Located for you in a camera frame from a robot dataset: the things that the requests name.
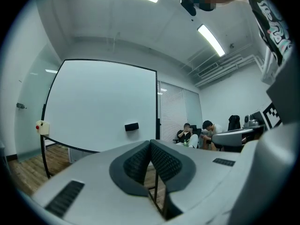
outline person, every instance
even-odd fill
[[[200,136],[203,139],[203,149],[217,151],[215,144],[213,142],[211,142],[210,146],[209,146],[207,141],[211,141],[211,138],[214,134],[223,132],[221,125],[212,124],[211,121],[207,120],[203,123],[202,128],[206,129],[208,131],[207,135]]]
[[[181,5],[192,15],[196,15],[194,5],[204,11],[226,5],[235,0],[182,0]],[[249,3],[256,17],[259,35],[271,50],[280,66],[289,56],[293,46],[289,29],[283,17],[270,0],[239,0]]]
[[[184,141],[186,141],[189,148],[197,148],[198,146],[198,135],[193,134],[193,129],[189,123],[184,124],[183,130],[178,131],[177,137],[179,138],[177,145],[184,146]]]

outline vent grille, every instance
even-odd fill
[[[235,164],[235,161],[226,160],[226,159],[222,159],[222,158],[216,158],[215,160],[213,160],[213,162],[219,163],[222,165],[226,165],[226,166],[230,166],[230,167],[233,167],[233,165]]]
[[[55,198],[45,207],[45,209],[54,215],[62,218],[70,208],[76,197],[82,190],[84,184],[77,181],[69,182]]]
[[[199,76],[204,76],[205,74],[211,72],[212,70],[215,70],[218,67],[217,63],[214,63],[213,65],[207,67],[206,69],[202,70],[200,73],[198,73]]]

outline man sitting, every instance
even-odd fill
[[[184,141],[187,142],[187,146],[189,148],[197,148],[198,145],[198,135],[193,134],[193,129],[190,128],[191,125],[189,123],[186,123],[183,126],[183,130],[179,130],[177,133],[177,137],[179,138],[179,141],[177,145],[183,146]]]
[[[213,142],[210,143],[210,146],[208,145],[207,141],[211,141],[211,137],[214,134],[222,133],[223,129],[218,124],[212,124],[211,121],[205,121],[202,126],[203,129],[206,129],[208,131],[208,135],[201,135],[200,137],[203,138],[203,149],[205,150],[212,150],[217,151],[217,148]]]

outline white shirt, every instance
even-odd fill
[[[208,137],[212,137],[214,134],[224,132],[224,130],[221,127],[221,125],[218,125],[218,124],[214,124],[214,125],[215,125],[214,130],[208,132],[208,134],[207,134]]]

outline whiteboard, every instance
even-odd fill
[[[49,92],[49,138],[105,151],[156,138],[156,71],[107,61],[66,60]],[[125,125],[139,129],[126,132]]]

